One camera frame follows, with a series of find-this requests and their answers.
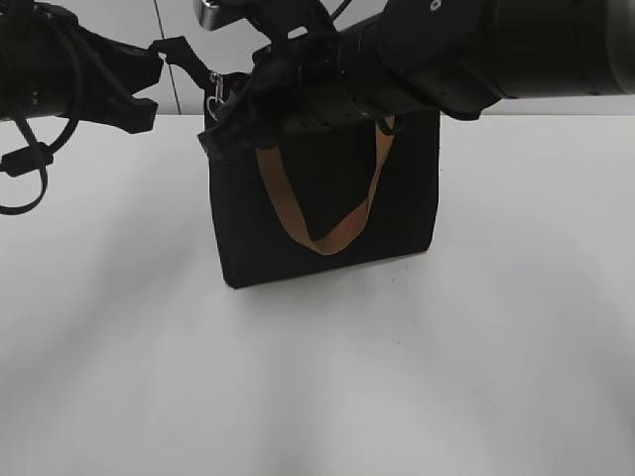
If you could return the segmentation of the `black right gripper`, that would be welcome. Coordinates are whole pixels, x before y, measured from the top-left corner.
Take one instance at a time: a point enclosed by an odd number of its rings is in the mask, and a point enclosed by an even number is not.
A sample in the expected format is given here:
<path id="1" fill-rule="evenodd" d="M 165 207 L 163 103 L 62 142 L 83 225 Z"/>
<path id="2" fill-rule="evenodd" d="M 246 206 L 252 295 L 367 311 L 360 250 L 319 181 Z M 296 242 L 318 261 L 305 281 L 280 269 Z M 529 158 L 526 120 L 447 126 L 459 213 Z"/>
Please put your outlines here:
<path id="1" fill-rule="evenodd" d="M 293 41 L 294 55 L 262 54 L 251 71 L 223 74 L 224 103 L 213 121 L 205 109 L 197 138 L 205 149 L 270 149 L 298 127 L 344 127 L 392 121 L 382 94 L 390 88 L 376 53 L 375 27 Z"/>

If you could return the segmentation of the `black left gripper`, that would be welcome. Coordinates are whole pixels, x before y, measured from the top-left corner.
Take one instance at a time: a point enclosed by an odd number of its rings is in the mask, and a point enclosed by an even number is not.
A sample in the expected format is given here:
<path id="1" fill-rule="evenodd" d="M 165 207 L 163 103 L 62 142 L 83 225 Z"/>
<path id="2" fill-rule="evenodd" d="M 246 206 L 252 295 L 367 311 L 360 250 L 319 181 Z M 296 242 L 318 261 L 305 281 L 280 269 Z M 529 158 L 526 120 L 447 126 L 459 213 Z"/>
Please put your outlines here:
<path id="1" fill-rule="evenodd" d="M 149 50 L 182 69 L 208 92 L 208 68 L 184 36 L 154 41 Z M 163 61 L 147 48 L 82 27 L 54 4 L 29 6 L 29 116 L 113 124 L 130 134 L 151 131 L 158 103 L 135 94 L 156 85 Z"/>

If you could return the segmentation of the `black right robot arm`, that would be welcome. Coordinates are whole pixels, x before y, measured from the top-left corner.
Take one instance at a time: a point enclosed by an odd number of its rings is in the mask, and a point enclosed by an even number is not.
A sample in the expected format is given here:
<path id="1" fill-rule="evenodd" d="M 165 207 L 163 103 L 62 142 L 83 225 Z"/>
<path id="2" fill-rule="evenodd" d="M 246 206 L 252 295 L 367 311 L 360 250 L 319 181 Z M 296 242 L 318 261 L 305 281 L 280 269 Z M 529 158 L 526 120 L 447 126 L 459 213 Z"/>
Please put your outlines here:
<path id="1" fill-rule="evenodd" d="M 630 95 L 630 1 L 390 1 L 338 30 L 319 1 L 199 1 L 216 31 L 247 21 L 268 39 L 225 86 L 210 134 L 269 148 L 422 110 L 477 119 L 501 100 Z"/>

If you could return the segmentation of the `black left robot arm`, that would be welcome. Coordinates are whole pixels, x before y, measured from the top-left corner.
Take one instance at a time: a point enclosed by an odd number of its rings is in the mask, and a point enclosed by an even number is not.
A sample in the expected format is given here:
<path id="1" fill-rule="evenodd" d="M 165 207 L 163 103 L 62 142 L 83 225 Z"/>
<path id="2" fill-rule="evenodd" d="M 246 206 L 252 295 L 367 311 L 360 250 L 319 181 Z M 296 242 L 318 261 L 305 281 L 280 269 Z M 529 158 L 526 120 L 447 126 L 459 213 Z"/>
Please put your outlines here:
<path id="1" fill-rule="evenodd" d="M 199 88 L 210 71 L 183 37 L 142 48 L 82 27 L 67 8 L 46 2 L 1 4 L 1 117 L 58 116 L 138 134 L 153 128 L 158 104 L 138 92 L 157 84 L 165 64 Z"/>

